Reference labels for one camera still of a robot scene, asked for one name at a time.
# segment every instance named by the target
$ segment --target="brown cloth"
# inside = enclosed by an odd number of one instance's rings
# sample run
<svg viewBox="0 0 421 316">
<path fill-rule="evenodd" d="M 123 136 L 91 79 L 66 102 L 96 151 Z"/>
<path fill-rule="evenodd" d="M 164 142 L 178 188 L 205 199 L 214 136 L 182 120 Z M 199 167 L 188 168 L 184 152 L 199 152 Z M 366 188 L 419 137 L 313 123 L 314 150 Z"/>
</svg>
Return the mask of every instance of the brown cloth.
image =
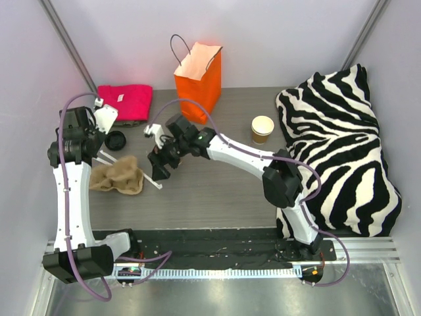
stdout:
<svg viewBox="0 0 421 316">
<path fill-rule="evenodd" d="M 143 187 L 143 171 L 137 167 L 134 156 L 125 156 L 113 165 L 92 168 L 89 189 L 110 191 L 117 189 L 123 194 L 138 194 Z"/>
</svg>

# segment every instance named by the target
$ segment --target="zebra print cushion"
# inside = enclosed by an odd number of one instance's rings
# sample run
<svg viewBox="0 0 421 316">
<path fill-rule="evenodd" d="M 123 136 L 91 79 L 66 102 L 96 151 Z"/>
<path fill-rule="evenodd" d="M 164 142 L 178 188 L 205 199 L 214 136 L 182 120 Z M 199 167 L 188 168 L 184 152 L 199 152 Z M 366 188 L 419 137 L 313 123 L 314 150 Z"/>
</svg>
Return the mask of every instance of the zebra print cushion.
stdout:
<svg viewBox="0 0 421 316">
<path fill-rule="evenodd" d="M 321 229 L 350 228 L 362 236 L 387 236 L 401 212 L 399 191 L 387 179 L 378 121 L 361 65 L 327 76 L 315 73 L 276 97 L 279 120 L 294 159 L 316 169 L 322 190 L 307 202 Z M 304 167 L 305 196 L 317 181 Z M 292 233 L 277 211 L 278 232 Z"/>
</svg>

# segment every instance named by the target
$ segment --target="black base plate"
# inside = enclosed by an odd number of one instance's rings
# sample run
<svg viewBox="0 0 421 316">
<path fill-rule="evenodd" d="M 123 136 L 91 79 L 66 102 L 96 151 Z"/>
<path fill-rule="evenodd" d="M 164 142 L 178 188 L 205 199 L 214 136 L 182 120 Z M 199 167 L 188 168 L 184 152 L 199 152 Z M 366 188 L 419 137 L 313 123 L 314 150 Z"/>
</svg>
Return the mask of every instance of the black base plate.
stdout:
<svg viewBox="0 0 421 316">
<path fill-rule="evenodd" d="M 102 239 L 107 233 L 94 232 L 94 236 Z M 137 230 L 135 234 L 142 241 L 139 245 L 145 258 L 172 250 L 167 269 L 289 269 L 293 261 L 321 260 L 319 253 L 300 257 L 295 241 L 278 239 L 275 228 Z M 325 261 L 336 260 L 331 241 L 323 240 L 320 249 Z"/>
</svg>

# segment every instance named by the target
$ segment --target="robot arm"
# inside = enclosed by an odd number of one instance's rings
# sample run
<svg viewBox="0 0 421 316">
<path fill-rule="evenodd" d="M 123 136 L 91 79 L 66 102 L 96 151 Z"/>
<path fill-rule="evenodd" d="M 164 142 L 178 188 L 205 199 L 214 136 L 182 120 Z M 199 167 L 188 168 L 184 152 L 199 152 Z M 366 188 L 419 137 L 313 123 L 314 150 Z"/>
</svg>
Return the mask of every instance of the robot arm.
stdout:
<svg viewBox="0 0 421 316">
<path fill-rule="evenodd" d="M 89 218 L 89 178 L 92 158 L 97 156 L 106 135 L 117 118 L 117 110 L 96 100 L 97 110 L 88 107 L 69 109 L 64 117 L 64 158 L 69 183 L 69 218 L 71 245 L 84 280 L 104 277 L 112 273 L 114 260 L 131 247 L 136 247 L 136 238 L 131 230 L 116 232 L 96 242 Z M 65 242 L 65 212 L 63 172 L 59 159 L 57 141 L 51 144 L 47 154 L 57 185 L 58 225 L 52 254 L 44 255 L 43 266 L 65 283 L 75 282 L 68 262 Z"/>
<path fill-rule="evenodd" d="M 290 158 L 286 150 L 279 150 L 277 153 L 261 151 L 224 136 L 224 139 L 228 141 L 227 144 L 216 135 L 212 128 L 205 127 L 199 131 L 196 126 L 179 114 L 170 118 L 166 127 L 172 136 L 164 135 L 162 127 L 157 124 L 147 126 L 145 129 L 145 136 L 149 138 L 154 136 L 156 143 L 153 151 L 148 154 L 153 168 L 153 180 L 170 178 L 165 165 L 176 169 L 180 159 L 189 153 L 196 157 L 222 161 L 241 168 L 262 180 L 265 198 L 272 205 L 282 209 L 293 228 L 294 238 L 300 248 L 305 248 L 313 254 L 318 251 L 322 237 L 310 227 L 299 205 L 303 198 L 303 186 L 297 166 L 285 161 L 259 158 L 262 156 Z M 256 157 L 234 149 L 230 146 L 231 144 L 255 154 Z M 303 205 L 308 218 L 311 219 L 307 206 L 305 203 Z"/>
</svg>

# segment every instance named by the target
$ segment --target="pink cloth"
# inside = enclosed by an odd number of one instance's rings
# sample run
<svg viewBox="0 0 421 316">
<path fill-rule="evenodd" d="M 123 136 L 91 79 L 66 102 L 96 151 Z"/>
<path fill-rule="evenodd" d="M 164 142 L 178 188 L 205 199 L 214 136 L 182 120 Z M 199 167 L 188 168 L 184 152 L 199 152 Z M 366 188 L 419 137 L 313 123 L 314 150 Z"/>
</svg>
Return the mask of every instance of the pink cloth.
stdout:
<svg viewBox="0 0 421 316">
<path fill-rule="evenodd" d="M 99 97 L 104 104 L 118 110 L 117 121 L 147 120 L 152 102 L 152 87 L 143 84 L 128 86 L 99 86 Z"/>
</svg>

